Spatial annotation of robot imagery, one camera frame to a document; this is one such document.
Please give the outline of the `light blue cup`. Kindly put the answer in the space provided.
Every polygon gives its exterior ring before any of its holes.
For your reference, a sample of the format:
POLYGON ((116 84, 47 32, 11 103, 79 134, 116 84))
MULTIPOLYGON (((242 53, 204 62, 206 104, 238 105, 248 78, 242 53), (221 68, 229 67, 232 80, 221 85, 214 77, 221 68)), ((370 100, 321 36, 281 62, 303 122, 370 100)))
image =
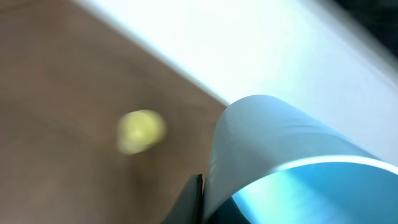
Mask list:
POLYGON ((205 184, 206 223, 396 223, 397 167, 267 95, 227 107, 205 184))

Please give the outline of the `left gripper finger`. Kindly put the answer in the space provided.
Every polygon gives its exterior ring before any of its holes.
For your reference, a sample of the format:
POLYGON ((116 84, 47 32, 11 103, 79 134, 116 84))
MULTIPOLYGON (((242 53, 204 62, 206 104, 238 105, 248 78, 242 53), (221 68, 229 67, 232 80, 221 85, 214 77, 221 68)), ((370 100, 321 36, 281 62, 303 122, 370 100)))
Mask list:
POLYGON ((203 177, 192 175, 161 224, 201 223, 203 210, 203 177))

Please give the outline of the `yellow cup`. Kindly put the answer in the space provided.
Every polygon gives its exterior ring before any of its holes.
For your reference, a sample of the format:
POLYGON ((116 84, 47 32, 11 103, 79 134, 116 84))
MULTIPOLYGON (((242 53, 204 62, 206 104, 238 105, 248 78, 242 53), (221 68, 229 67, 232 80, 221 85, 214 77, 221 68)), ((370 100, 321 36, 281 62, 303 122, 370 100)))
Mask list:
POLYGON ((118 123, 116 142, 121 153, 138 154, 160 142, 167 132, 163 117, 153 110, 125 114, 118 123))

